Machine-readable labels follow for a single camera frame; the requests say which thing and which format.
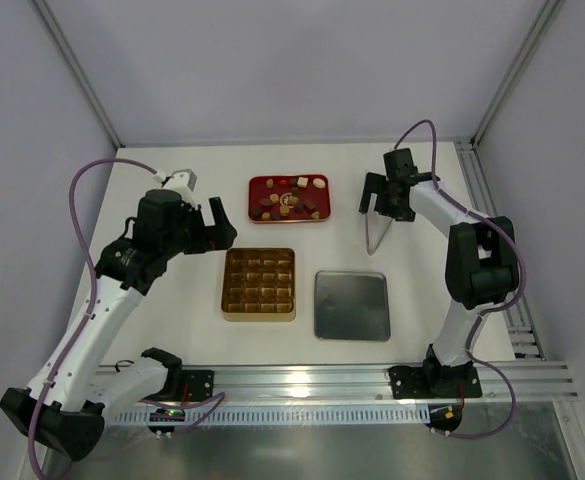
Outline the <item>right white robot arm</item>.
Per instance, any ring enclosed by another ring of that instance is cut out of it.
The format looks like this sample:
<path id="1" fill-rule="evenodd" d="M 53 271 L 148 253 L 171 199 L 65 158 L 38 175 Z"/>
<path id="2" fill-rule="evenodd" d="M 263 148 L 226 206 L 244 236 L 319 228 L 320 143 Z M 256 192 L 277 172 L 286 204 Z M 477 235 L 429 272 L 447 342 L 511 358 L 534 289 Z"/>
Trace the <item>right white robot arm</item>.
<path id="1" fill-rule="evenodd" d="M 490 309 L 520 285 L 513 224 L 464 207 L 433 173 L 418 170 L 408 148 L 389 151 L 383 160 L 384 173 L 365 176 L 359 211 L 392 222 L 428 220 L 447 241 L 444 281 L 451 298 L 422 364 L 389 369 L 392 394 L 395 399 L 479 398 L 475 341 Z"/>

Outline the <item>metal tongs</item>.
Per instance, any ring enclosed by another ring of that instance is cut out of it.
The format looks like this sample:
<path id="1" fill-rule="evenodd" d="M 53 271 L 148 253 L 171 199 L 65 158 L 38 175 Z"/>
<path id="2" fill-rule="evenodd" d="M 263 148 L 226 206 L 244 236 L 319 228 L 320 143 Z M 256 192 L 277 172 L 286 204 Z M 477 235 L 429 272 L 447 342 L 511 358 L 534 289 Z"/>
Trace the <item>metal tongs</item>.
<path id="1" fill-rule="evenodd" d="M 369 256 L 373 256 L 379 249 L 394 221 L 392 218 L 382 216 L 377 212 L 368 212 L 363 215 L 363 218 L 366 252 Z"/>

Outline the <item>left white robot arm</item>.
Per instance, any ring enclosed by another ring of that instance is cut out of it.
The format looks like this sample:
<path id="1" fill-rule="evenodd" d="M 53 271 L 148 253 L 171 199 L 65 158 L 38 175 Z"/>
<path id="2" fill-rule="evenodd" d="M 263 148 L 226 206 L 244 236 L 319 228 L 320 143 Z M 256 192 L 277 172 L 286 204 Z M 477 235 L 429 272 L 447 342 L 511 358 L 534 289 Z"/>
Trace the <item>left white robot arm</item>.
<path id="1" fill-rule="evenodd" d="M 209 205 L 214 222 L 205 225 L 201 208 L 174 190 L 150 190 L 140 199 L 131 237 L 121 236 L 102 251 L 85 306 L 61 343 L 26 387 L 8 388 L 0 400 L 29 440 L 78 462 L 95 448 L 106 423 L 132 404 L 178 396 L 182 361 L 156 347 L 109 382 L 96 383 L 95 374 L 170 260 L 232 247 L 237 231 L 221 199 L 212 197 Z"/>

